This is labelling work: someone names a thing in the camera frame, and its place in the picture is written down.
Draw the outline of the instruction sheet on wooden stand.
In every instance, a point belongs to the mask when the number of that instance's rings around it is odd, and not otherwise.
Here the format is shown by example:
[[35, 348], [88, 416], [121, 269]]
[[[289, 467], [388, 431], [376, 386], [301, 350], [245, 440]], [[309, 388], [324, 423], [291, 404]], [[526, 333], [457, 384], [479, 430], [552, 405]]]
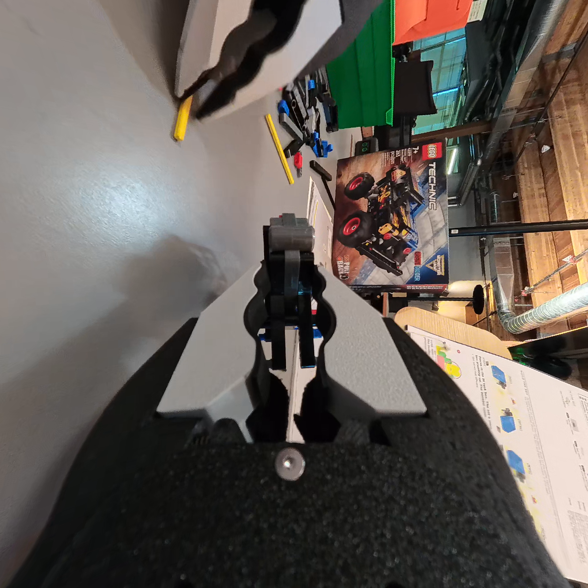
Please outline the instruction sheet on wooden stand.
[[418, 307], [404, 307], [394, 316], [394, 321], [402, 329], [407, 326], [416, 327], [427, 333], [434, 334], [445, 340], [454, 341], [484, 352], [511, 359], [511, 347], [520, 344], [518, 341], [503, 341], [496, 335], [453, 320], [437, 313]]

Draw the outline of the scattered dark lego parts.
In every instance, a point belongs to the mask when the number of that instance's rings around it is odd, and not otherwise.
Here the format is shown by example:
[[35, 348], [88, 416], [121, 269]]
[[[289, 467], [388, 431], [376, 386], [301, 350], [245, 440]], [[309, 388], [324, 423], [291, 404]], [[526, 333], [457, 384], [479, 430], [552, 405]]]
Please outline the scattered dark lego parts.
[[278, 122], [291, 137], [283, 148], [286, 159], [292, 159], [297, 177], [302, 176], [303, 145], [308, 146], [316, 158], [327, 158], [333, 145], [321, 136], [321, 124], [327, 133], [339, 129], [338, 110], [333, 98], [326, 70], [316, 70], [298, 77], [281, 88], [277, 103]]

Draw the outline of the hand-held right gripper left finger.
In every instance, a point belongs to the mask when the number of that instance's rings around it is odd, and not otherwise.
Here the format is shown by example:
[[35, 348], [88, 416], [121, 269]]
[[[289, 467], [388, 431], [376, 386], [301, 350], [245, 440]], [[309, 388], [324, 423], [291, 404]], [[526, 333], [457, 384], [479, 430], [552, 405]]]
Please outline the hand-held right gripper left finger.
[[269, 375], [258, 336], [267, 319], [267, 292], [267, 272], [259, 262], [201, 313], [158, 415], [201, 418], [207, 425], [231, 419], [247, 430]]

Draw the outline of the black lego chassis assembly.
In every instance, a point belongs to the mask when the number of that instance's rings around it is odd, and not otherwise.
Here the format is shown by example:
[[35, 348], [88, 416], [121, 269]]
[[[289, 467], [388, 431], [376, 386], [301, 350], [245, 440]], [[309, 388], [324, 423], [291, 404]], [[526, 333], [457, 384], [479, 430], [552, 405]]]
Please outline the black lego chassis assembly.
[[316, 367], [312, 305], [319, 305], [324, 284], [315, 264], [314, 244], [314, 228], [293, 213], [273, 217], [263, 227], [264, 257], [254, 277], [258, 291], [252, 303], [255, 331], [265, 329], [270, 337], [274, 371], [287, 369], [287, 327], [298, 331], [300, 367]]

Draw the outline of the yellow lego axle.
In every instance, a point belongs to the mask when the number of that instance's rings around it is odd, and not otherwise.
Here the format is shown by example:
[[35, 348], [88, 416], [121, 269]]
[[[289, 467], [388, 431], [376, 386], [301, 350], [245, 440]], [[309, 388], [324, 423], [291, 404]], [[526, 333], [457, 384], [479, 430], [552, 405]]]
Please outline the yellow lego axle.
[[173, 140], [177, 143], [185, 140], [193, 98], [194, 95], [191, 94], [187, 98], [182, 99], [179, 103], [175, 127], [173, 130]]
[[286, 178], [288, 180], [288, 183], [289, 183], [289, 185], [293, 185], [295, 183], [295, 180], [294, 180], [293, 175], [292, 175], [292, 172], [290, 170], [288, 161], [287, 161], [287, 159], [286, 159], [286, 157], [284, 155], [284, 152], [283, 152], [283, 149], [282, 149], [282, 146], [281, 146], [279, 137], [277, 135], [277, 130], [275, 128], [275, 124], [273, 122], [273, 119], [271, 117], [271, 114], [266, 114], [265, 117], [264, 117], [264, 120], [266, 122], [268, 131], [269, 131], [269, 134], [270, 134], [270, 136], [272, 138], [272, 142], [273, 142], [273, 144], [275, 146], [276, 153], [278, 155], [278, 158], [280, 160], [280, 163], [282, 165], [282, 168], [283, 168], [283, 171], [284, 171], [284, 173], [286, 175]]

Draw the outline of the silver air duct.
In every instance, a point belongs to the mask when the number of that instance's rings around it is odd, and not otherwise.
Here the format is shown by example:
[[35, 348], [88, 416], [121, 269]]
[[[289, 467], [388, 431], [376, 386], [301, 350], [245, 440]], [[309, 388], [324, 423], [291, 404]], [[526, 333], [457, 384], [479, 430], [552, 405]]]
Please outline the silver air duct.
[[503, 328], [511, 334], [522, 334], [587, 309], [587, 283], [580, 284], [521, 315], [516, 315], [511, 310], [502, 287], [497, 282], [492, 285], [497, 315]]

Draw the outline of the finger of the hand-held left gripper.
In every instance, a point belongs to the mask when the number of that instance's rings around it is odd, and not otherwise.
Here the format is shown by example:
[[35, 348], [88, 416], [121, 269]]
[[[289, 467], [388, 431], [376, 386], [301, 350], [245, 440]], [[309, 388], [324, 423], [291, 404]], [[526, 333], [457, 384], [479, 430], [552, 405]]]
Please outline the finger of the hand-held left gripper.
[[251, 45], [238, 70], [195, 88], [195, 118], [219, 118], [318, 70], [356, 39], [382, 1], [254, 1], [268, 8], [276, 25]]
[[180, 39], [175, 95], [186, 98], [211, 78], [220, 83], [235, 73], [251, 45], [276, 25], [268, 8], [254, 1], [191, 1]]

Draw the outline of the green bin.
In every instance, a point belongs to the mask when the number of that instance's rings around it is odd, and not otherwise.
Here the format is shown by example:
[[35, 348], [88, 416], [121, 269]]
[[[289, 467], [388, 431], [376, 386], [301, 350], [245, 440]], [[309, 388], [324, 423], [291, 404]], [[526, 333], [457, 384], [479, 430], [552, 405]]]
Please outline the green bin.
[[326, 66], [340, 129], [393, 123], [395, 1], [383, 1], [356, 39]]

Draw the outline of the orange bin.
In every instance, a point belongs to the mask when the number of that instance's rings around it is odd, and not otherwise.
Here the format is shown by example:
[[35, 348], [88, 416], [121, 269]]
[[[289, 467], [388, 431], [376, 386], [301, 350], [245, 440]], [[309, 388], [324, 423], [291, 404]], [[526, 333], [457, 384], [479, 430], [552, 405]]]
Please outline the orange bin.
[[393, 45], [465, 27], [473, 1], [395, 1]]

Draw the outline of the monster truck lego box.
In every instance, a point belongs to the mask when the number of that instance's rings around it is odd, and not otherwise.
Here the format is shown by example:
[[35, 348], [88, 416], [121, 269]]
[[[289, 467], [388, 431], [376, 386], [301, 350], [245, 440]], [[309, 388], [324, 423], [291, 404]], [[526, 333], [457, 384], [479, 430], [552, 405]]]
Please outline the monster truck lego box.
[[347, 286], [446, 291], [446, 141], [339, 159], [332, 272]]

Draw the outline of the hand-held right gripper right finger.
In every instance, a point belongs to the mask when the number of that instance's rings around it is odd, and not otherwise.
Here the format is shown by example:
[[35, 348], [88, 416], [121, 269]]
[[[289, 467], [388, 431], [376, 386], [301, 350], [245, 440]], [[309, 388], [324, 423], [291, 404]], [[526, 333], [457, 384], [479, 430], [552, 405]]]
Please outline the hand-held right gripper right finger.
[[323, 342], [312, 380], [312, 432], [424, 416], [427, 408], [381, 313], [322, 266], [314, 268], [313, 296]]

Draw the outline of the white instruction sheet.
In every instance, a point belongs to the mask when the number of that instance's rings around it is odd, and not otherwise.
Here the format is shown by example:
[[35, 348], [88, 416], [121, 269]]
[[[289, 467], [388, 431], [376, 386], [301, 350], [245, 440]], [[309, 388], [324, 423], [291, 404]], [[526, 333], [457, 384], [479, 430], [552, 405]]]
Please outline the white instruction sheet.
[[408, 335], [474, 405], [564, 577], [587, 585], [587, 392], [414, 326]]

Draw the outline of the lego instruction booklet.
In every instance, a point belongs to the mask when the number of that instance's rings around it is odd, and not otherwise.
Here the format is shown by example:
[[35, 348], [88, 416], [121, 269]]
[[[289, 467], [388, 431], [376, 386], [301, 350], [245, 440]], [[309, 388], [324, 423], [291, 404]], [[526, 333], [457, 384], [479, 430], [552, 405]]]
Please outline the lego instruction booklet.
[[312, 178], [309, 178], [306, 218], [314, 230], [315, 264], [332, 273], [333, 220]]

